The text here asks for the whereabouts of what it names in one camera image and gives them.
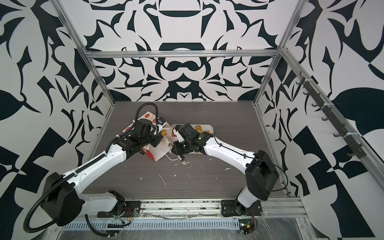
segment black and white patterned wall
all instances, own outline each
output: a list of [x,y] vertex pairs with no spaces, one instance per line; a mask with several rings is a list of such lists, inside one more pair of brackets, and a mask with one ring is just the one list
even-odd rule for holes
[[383,159],[382,10],[381,0],[310,0],[287,47]]
[[272,57],[99,58],[116,101],[253,100]]
[[277,48],[298,0],[62,0],[88,50]]
[[31,239],[46,177],[86,161],[110,103],[47,0],[0,1],[0,60],[0,238]]
[[[91,51],[276,49],[297,0],[63,0]],[[97,59],[117,101],[253,100],[270,57]]]
[[[382,1],[310,0],[288,50],[383,158]],[[279,62],[259,106],[319,239],[383,239],[384,192]]]

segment food item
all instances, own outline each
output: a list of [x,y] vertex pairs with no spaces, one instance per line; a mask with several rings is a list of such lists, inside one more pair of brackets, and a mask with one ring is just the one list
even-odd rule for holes
[[202,132],[203,132],[202,129],[201,129],[201,126],[200,126],[200,125],[197,125],[197,126],[195,127],[195,130],[198,131],[199,133],[202,133]]

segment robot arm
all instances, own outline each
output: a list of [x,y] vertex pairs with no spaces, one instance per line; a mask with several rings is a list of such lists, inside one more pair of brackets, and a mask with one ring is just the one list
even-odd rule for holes
[[[156,108],[156,127],[150,120],[137,119],[140,109],[149,104]],[[161,142],[161,129],[165,124],[166,121],[163,118],[157,117],[155,104],[146,103],[140,106],[134,125],[121,136],[117,135],[105,151],[63,175],[55,172],[47,177],[43,196],[27,213],[23,224],[24,230],[29,233],[38,232],[54,223],[64,226],[79,214],[109,212],[116,208],[118,201],[124,203],[124,198],[114,191],[104,194],[82,194],[82,192],[96,178],[139,152],[145,145],[151,144],[156,147]],[[41,206],[53,221],[38,228],[31,228],[30,220],[38,206]]]
[[[147,119],[137,120],[139,110],[145,105],[148,103],[138,109],[131,129],[121,136],[116,136],[105,151],[63,175],[55,172],[48,176],[43,196],[34,204],[25,218],[23,228],[26,232],[38,232],[54,223],[64,226],[79,214],[121,210],[116,208],[124,204],[124,198],[114,191],[104,194],[82,194],[82,192],[95,179],[139,152],[145,145],[151,144],[156,147],[160,143],[162,139],[160,130],[166,121],[163,118],[157,118],[157,107],[154,104],[152,105],[156,107],[156,119],[158,119],[156,129]],[[201,152],[217,157],[245,174],[247,186],[237,197],[237,203],[241,209],[249,208],[259,199],[268,199],[279,174],[265,152],[259,151],[255,154],[241,150],[222,142],[210,133],[199,134],[190,124],[179,125],[175,130],[179,142],[174,143],[172,152],[181,159],[184,159],[183,154],[192,151]],[[31,217],[39,205],[53,221],[38,228],[31,228]]]
[[201,152],[205,155],[217,157],[236,167],[245,174],[247,186],[237,197],[237,202],[249,208],[257,200],[267,200],[279,173],[269,156],[259,150],[257,153],[248,152],[229,145],[214,135],[203,132],[199,134],[190,124],[176,126],[174,132],[179,142],[175,142],[172,152],[182,159],[183,154]]

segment plastic sheet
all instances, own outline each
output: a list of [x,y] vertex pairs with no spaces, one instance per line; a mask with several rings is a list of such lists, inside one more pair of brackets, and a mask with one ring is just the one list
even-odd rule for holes
[[[135,220],[133,223],[144,223],[148,220]],[[300,228],[296,218],[263,218],[257,219],[258,226],[250,234],[244,235],[234,230],[233,227],[210,227],[206,229],[152,229],[144,228],[140,230],[124,229],[120,231],[117,236],[111,237],[116,240],[204,240],[204,239],[218,239],[218,240],[241,240],[241,239],[263,239],[263,240],[296,240],[302,239]],[[107,239],[106,237],[99,237],[92,233],[88,228],[84,230],[61,230],[58,240],[90,240],[90,239]]]

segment black cable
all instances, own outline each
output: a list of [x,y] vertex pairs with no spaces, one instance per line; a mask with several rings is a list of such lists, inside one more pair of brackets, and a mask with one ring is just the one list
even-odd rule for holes
[[62,180],[58,181],[55,185],[53,185],[44,195],[42,195],[37,202],[32,206],[32,208],[29,210],[29,212],[26,214],[24,224],[23,224],[23,229],[27,233],[33,233],[33,232],[38,232],[43,229],[46,229],[47,227],[51,226],[52,224],[56,223],[55,220],[50,221],[47,224],[44,224],[43,226],[36,227],[36,228],[31,228],[29,226],[29,223],[31,221],[33,213],[36,211],[37,207],[42,203],[42,201],[48,197],[53,191],[55,191],[62,183],[73,177],[75,174],[72,173],[68,175],[67,177],[63,178]]
[[[95,160],[92,160],[91,162],[85,164],[84,166],[82,166],[81,168],[77,169],[76,170],[76,173],[79,173],[81,171],[83,171],[84,169],[86,169],[87,167],[89,167],[90,165],[96,163],[97,161],[99,161],[100,159],[102,159],[103,157],[105,157],[104,154],[100,155],[98,158],[96,158]],[[40,227],[36,227],[36,228],[31,228],[29,226],[30,222],[31,222],[31,218],[32,218],[32,215],[33,213],[36,211],[36,209],[38,208],[38,206],[43,202],[44,199],[46,199],[52,192],[54,192],[61,184],[63,184],[64,182],[66,182],[67,180],[69,180],[70,178],[74,177],[75,176],[75,173],[71,173],[70,175],[66,176],[65,178],[63,178],[62,180],[58,181],[55,185],[53,185],[44,195],[42,195],[36,202],[35,204],[32,206],[32,208],[29,210],[29,212],[27,213],[27,215],[25,216],[25,220],[24,220],[24,223],[23,223],[23,229],[25,232],[27,233],[34,233],[34,232],[38,232],[38,231],[41,231],[41,230],[44,230],[46,229],[47,227],[51,226],[52,224],[56,223],[55,220],[52,220],[50,221],[49,223],[47,224],[44,224],[43,226],[40,226]]]
[[105,149],[105,153],[108,154],[109,148],[111,147],[112,143],[118,139],[119,137],[114,137],[107,145],[107,148]]
[[[101,236],[101,237],[113,237],[113,236],[116,236],[116,235],[117,235],[117,234],[112,234],[112,235],[111,235],[110,233],[102,233],[102,232],[97,231],[97,230],[91,225],[91,223],[89,222],[88,214],[85,214],[85,221],[87,222],[88,227],[90,228],[90,230],[91,230],[94,234],[96,234],[96,235],[98,235],[98,236]],[[123,227],[129,226],[130,224],[131,224],[131,220],[129,220],[128,223],[123,224],[123,225],[109,223],[109,224],[107,225],[107,227],[109,227],[109,228],[123,228]]]
[[101,237],[115,236],[114,234],[111,235],[110,233],[109,233],[109,234],[108,234],[108,233],[102,233],[102,232],[99,232],[99,231],[97,231],[96,229],[94,229],[93,226],[91,225],[91,223],[89,222],[88,214],[85,215],[85,221],[87,222],[88,227],[90,228],[90,230],[91,230],[94,234],[96,234],[96,235],[98,235],[98,236],[101,236]]
[[[215,139],[216,143],[217,143],[220,147],[224,147],[224,148],[226,148],[226,149],[229,149],[229,150],[231,150],[232,152],[235,152],[235,153],[237,153],[237,154],[243,156],[244,158],[246,158],[246,157],[247,157],[247,158],[252,158],[252,159],[255,158],[255,157],[249,157],[249,156],[247,156],[246,154],[241,154],[241,153],[239,153],[239,152],[237,152],[237,151],[235,151],[235,150],[233,150],[233,149],[230,149],[230,148],[224,146],[222,143],[219,143],[219,142],[217,141],[217,139],[216,139],[214,133],[213,133],[213,136],[214,136],[214,139]],[[262,159],[261,157],[256,158],[256,159],[257,159],[257,160],[260,160],[260,161],[263,161],[263,162],[266,162],[266,163],[269,163],[269,164],[272,164],[272,165],[274,165],[275,167],[278,167],[278,168],[284,173],[284,175],[285,175],[285,177],[286,177],[286,179],[287,179],[287,182],[286,182],[286,184],[285,184],[284,187],[282,187],[282,188],[280,188],[280,189],[277,189],[277,190],[272,190],[271,192],[276,192],[276,191],[280,191],[280,190],[286,189],[286,187],[288,186],[288,176],[287,176],[287,174],[284,172],[284,170],[283,170],[281,167],[277,166],[276,164],[274,164],[274,163],[272,163],[272,162],[268,162],[268,161]]]
[[129,223],[125,223],[125,224],[124,224],[124,222],[123,222],[122,225],[120,225],[120,224],[108,223],[108,227],[110,227],[110,228],[121,228],[121,227],[126,227],[126,226],[129,226],[129,225],[131,224],[131,220],[128,220],[128,221],[129,221]]
[[137,111],[136,111],[135,122],[136,122],[137,119],[139,118],[140,110],[141,110],[144,106],[146,106],[146,105],[152,105],[152,106],[155,107],[156,135],[157,135],[157,134],[159,133],[159,126],[158,126],[158,124],[159,124],[158,121],[159,121],[159,120],[157,119],[157,117],[158,117],[158,115],[159,115],[159,110],[158,110],[156,104],[154,104],[154,103],[144,103],[143,105],[141,105],[141,106],[137,109]]

